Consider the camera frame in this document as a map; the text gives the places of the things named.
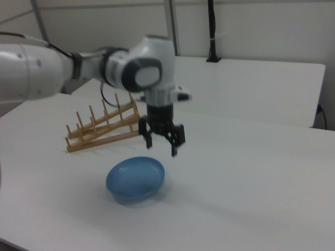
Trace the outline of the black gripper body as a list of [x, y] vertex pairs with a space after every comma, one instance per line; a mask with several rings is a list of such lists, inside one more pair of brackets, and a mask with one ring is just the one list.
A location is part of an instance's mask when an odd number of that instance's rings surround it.
[[151, 133], [164, 136], [169, 125], [173, 124], [173, 105], [163, 107], [148, 105], [147, 117]]

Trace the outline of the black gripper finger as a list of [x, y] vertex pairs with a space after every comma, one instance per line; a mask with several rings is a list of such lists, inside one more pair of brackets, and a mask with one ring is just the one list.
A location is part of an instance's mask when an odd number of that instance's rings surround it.
[[139, 134], [143, 136], [146, 141], [147, 149], [152, 147], [151, 128], [147, 116], [140, 117], [139, 119]]
[[171, 155], [175, 157], [177, 155], [177, 149], [186, 142], [184, 126], [182, 124], [169, 125], [164, 137], [171, 144]]

